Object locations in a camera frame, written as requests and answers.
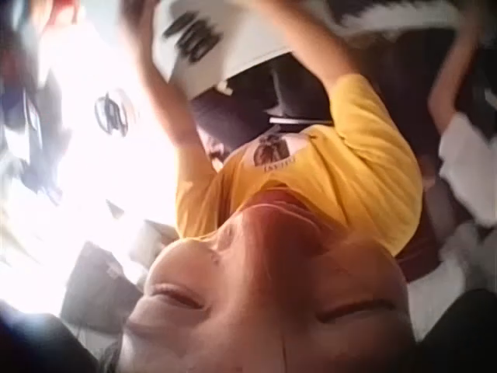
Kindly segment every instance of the dark hair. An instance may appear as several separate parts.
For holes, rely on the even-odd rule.
[[[117,342],[112,343],[102,353],[99,359],[97,373],[118,373],[119,356],[123,339],[120,337]]]

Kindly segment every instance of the white shirt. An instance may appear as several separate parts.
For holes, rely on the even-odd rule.
[[[440,158],[440,175],[476,222],[496,225],[497,137],[488,142],[466,115],[457,113],[442,136]]]

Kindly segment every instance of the raised arm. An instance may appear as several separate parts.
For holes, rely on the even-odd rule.
[[[157,0],[121,0],[123,31],[144,94],[156,120],[176,149],[179,234],[182,237],[201,236],[217,227],[221,181],[203,149],[187,98],[180,89],[163,79],[152,60],[152,21],[157,3]]]
[[[358,70],[343,41],[308,12],[298,0],[235,0],[264,15],[287,39],[295,57],[332,96],[337,81]]]
[[[152,60],[153,18],[157,4],[157,0],[121,0],[121,23],[127,49],[144,94],[171,143],[177,148],[183,145],[202,147],[188,100],[180,89],[164,80]]]
[[[440,134],[446,131],[457,112],[457,95],[478,49],[481,32],[479,12],[476,6],[465,12],[461,29],[429,95],[429,112]]]

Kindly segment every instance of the yellow t-shirt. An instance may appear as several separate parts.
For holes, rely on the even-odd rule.
[[[219,173],[203,149],[179,149],[179,234],[206,235],[254,194],[284,188],[315,213],[369,235],[397,255],[421,214],[415,156],[363,76],[337,82],[331,111],[334,127],[262,136],[237,150]]]

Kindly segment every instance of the closed eye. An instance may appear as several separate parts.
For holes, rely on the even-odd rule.
[[[203,309],[200,297],[193,292],[173,284],[156,284],[151,287],[151,296],[158,297],[169,305],[185,309]]]
[[[334,322],[345,316],[353,315],[359,312],[367,312],[374,310],[394,310],[394,305],[384,299],[377,299],[373,301],[366,301],[361,303],[354,303],[351,305],[344,305],[332,311],[323,312],[317,315],[318,321],[324,324]]]

